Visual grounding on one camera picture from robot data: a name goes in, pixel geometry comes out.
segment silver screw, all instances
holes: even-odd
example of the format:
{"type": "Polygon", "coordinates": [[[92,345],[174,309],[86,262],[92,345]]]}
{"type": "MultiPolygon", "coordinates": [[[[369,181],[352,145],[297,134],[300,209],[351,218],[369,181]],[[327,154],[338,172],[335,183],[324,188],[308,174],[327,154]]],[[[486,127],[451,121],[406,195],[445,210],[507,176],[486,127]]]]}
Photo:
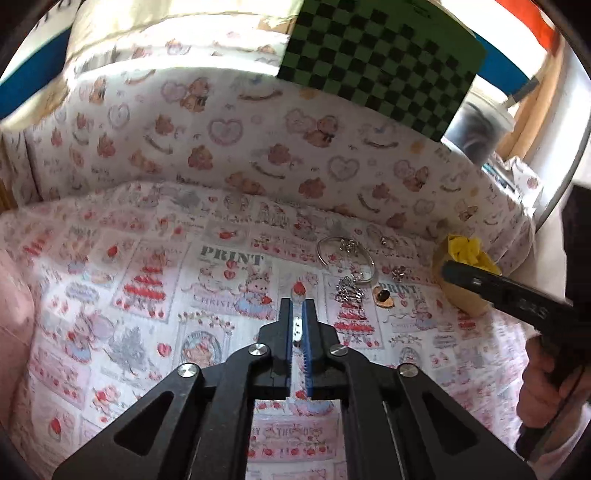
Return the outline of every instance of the silver screw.
{"type": "Polygon", "coordinates": [[[398,367],[398,372],[400,372],[400,375],[403,377],[412,378],[418,375],[418,368],[413,364],[402,364],[398,367]]]}
{"type": "Polygon", "coordinates": [[[336,343],[332,347],[330,347],[330,354],[334,356],[345,356],[349,353],[349,349],[345,347],[345,345],[341,345],[340,343],[336,343]]]}
{"type": "Polygon", "coordinates": [[[269,347],[264,343],[253,343],[248,347],[248,353],[254,356],[265,355],[269,351],[269,347]]]}
{"type": "Polygon", "coordinates": [[[195,364],[182,364],[177,368],[177,373],[183,378],[191,378],[197,375],[199,367],[195,364]]]}

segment yellow paper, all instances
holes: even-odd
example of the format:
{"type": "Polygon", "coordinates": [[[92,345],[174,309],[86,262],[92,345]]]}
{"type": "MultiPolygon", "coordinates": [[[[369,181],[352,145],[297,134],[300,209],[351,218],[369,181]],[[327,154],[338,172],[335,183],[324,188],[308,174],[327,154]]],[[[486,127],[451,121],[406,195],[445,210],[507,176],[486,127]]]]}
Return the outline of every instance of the yellow paper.
{"type": "Polygon", "coordinates": [[[501,275],[501,269],[496,266],[486,252],[480,250],[480,239],[477,237],[469,239],[462,235],[450,235],[447,251],[456,262],[501,275]]]}

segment brown paper bag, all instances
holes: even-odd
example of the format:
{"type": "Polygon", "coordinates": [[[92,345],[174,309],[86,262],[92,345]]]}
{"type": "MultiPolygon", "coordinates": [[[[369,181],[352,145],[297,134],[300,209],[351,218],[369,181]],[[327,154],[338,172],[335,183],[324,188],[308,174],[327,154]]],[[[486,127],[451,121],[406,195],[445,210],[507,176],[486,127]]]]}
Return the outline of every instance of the brown paper bag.
{"type": "Polygon", "coordinates": [[[483,300],[480,295],[443,280],[441,277],[441,268],[448,260],[453,259],[447,252],[446,238],[433,253],[433,277],[443,290],[443,293],[449,302],[460,310],[466,312],[472,318],[486,313],[491,308],[491,304],[486,300],[483,300]]]}

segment checkerboard calibration board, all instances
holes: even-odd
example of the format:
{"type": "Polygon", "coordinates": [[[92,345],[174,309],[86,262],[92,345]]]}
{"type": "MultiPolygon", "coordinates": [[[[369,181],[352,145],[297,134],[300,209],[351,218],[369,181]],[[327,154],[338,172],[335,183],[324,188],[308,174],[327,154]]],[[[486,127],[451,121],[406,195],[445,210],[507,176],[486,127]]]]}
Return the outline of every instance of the checkerboard calibration board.
{"type": "Polygon", "coordinates": [[[428,0],[304,0],[278,78],[439,141],[484,58],[472,33],[428,0]]]}

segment finger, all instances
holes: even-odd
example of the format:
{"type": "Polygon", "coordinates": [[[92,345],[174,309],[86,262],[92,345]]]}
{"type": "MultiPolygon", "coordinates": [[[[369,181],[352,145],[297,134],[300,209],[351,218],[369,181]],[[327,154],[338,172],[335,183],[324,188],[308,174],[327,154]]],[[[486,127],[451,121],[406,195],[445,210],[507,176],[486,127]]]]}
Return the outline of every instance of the finger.
{"type": "Polygon", "coordinates": [[[525,351],[530,363],[550,373],[554,369],[554,358],[542,347],[540,335],[528,339],[525,343],[525,351]]]}
{"type": "MultiPolygon", "coordinates": [[[[579,375],[581,373],[581,367],[578,367],[573,373],[571,373],[559,389],[560,397],[566,398],[570,391],[573,389],[574,384],[576,383],[579,375]]],[[[591,396],[591,367],[585,367],[585,372],[581,377],[581,380],[577,386],[577,390],[574,392],[574,395],[581,395],[583,399],[588,398],[591,396]]]]}
{"type": "Polygon", "coordinates": [[[551,407],[558,407],[561,397],[556,389],[548,381],[543,370],[528,365],[522,375],[524,387],[531,392],[540,402],[546,403],[551,407]]]}
{"type": "Polygon", "coordinates": [[[527,388],[521,388],[516,413],[526,427],[540,429],[552,419],[556,408],[540,402],[527,388]]]}

